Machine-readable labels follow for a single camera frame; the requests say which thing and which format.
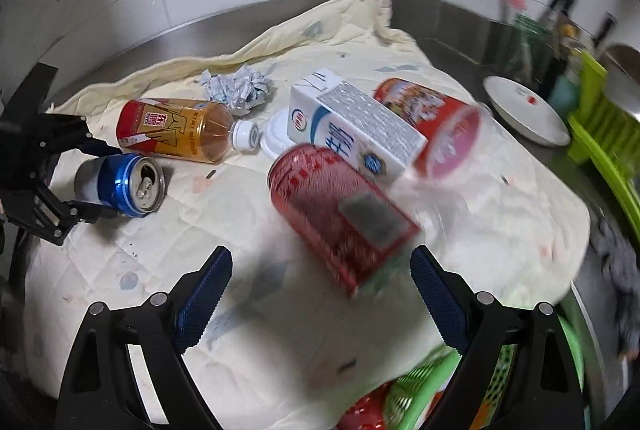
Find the white bowl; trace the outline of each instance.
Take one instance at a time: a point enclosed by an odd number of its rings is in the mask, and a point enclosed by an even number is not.
[[[484,88],[501,118],[527,139],[543,146],[571,141],[560,116],[532,90],[500,76],[486,78]]]

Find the blue gripper pad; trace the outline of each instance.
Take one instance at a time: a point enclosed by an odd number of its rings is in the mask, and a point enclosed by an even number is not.
[[[459,354],[464,354],[470,345],[466,333],[466,314],[441,275],[441,272],[444,273],[442,268],[438,272],[429,260],[426,254],[428,251],[425,246],[419,246],[411,254],[411,278],[414,279],[422,301],[427,306],[444,342]]]
[[[227,248],[209,265],[175,318],[174,349],[184,354],[196,346],[231,279],[233,262]]]

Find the blue can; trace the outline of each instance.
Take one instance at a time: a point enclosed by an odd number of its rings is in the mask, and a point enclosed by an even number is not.
[[[74,181],[76,199],[104,204],[127,217],[144,217],[164,200],[160,165],[140,154],[98,157],[80,165]]]

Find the bottle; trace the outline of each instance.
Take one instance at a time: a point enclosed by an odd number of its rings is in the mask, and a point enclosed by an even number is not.
[[[232,148],[255,150],[260,132],[253,121],[235,121],[221,103],[141,98],[123,107],[116,137],[136,152],[217,163]]]
[[[548,104],[565,123],[569,114],[578,108],[581,72],[582,55],[578,49],[574,49],[569,56],[566,71],[558,76],[548,100]]]
[[[556,23],[552,31],[556,56],[551,59],[545,76],[538,87],[538,95],[547,100],[558,78],[564,73],[567,66],[569,52],[577,43],[579,31],[569,18],[577,0],[563,0],[561,10],[556,13]]]
[[[556,9],[559,4],[562,4],[564,0],[550,0],[546,5],[545,10],[538,17],[537,22],[546,28],[552,28],[554,26],[553,18],[558,12]]]

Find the green basket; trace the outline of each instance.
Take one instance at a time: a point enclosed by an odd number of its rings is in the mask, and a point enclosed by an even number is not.
[[[580,107],[569,115],[574,139],[567,153],[578,164],[591,159],[640,244],[640,197],[632,183],[640,168],[640,124],[604,96],[605,68],[588,53],[582,58]]]
[[[580,389],[582,389],[584,363],[580,344],[573,328],[562,318],[560,323],[569,343]],[[515,349],[516,346],[502,346],[494,374],[482,400],[482,413],[479,412],[476,418],[489,421],[495,413],[509,379]],[[431,403],[442,384],[456,370],[459,362],[460,356],[455,350],[441,345],[432,350],[420,365],[398,378],[385,400],[386,430],[414,430],[424,409]],[[474,425],[472,428],[481,428],[481,426]]]

